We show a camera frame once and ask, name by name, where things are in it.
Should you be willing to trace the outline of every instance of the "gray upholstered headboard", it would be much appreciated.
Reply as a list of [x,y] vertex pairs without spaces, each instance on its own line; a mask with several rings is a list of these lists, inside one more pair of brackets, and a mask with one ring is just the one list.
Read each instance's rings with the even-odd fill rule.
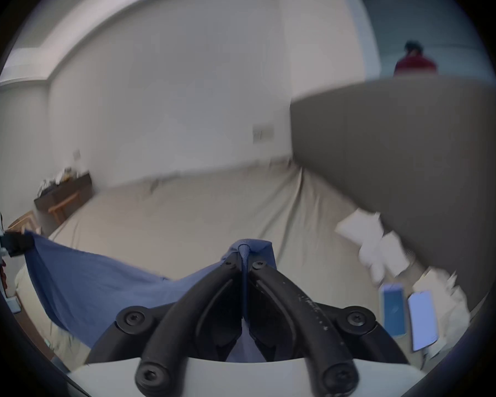
[[496,88],[399,76],[290,106],[298,164],[381,212],[426,266],[457,273],[469,308],[496,274]]

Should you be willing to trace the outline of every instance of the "bed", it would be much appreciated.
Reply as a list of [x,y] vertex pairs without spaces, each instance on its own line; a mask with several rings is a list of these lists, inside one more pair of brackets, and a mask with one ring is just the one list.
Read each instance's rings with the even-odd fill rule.
[[[334,232],[356,208],[293,162],[259,164],[110,189],[51,239],[171,278],[218,261],[238,239],[269,240],[278,269],[315,301],[361,305],[378,316],[378,290],[358,261],[358,246]],[[406,285],[411,287],[422,271],[415,264],[404,274]],[[16,277],[16,291],[53,352],[68,369],[80,366],[88,347],[49,320],[25,266]]]
[[[358,246],[334,232],[359,204],[381,212],[416,253],[396,278],[406,295],[434,266],[456,272],[476,307],[496,274],[496,89],[449,76],[387,78],[294,101],[290,113],[293,161],[109,189],[51,239],[174,279],[238,239],[269,240],[278,269],[312,299],[380,319]],[[25,267],[15,283],[53,352],[71,370],[84,363],[89,349],[48,319]],[[409,334],[397,342],[420,368]]]

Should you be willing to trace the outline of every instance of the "blue cloth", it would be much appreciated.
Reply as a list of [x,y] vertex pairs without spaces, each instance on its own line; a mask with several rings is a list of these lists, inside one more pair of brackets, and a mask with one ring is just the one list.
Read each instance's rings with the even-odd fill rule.
[[[113,323],[120,310],[135,305],[153,308],[175,302],[221,263],[172,281],[106,256],[61,246],[40,235],[26,233],[33,235],[35,242],[34,248],[25,254],[26,265],[46,314],[89,347]],[[238,241],[223,259],[236,251],[243,258],[244,290],[249,261],[263,259],[270,266],[276,266],[271,242]]]

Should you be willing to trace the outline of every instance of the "black hair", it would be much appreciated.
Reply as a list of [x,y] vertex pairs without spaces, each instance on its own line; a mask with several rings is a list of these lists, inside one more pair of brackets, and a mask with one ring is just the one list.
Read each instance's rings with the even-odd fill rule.
[[404,49],[410,53],[414,50],[417,50],[419,54],[423,53],[423,46],[418,41],[406,41],[406,45]]

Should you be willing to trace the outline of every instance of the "phone screen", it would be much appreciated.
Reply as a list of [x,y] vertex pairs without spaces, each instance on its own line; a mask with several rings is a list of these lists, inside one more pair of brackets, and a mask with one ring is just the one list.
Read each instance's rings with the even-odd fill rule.
[[404,293],[402,284],[384,284],[381,288],[384,329],[392,337],[406,334]]
[[430,291],[413,293],[408,298],[413,351],[421,350],[439,339],[437,316]]

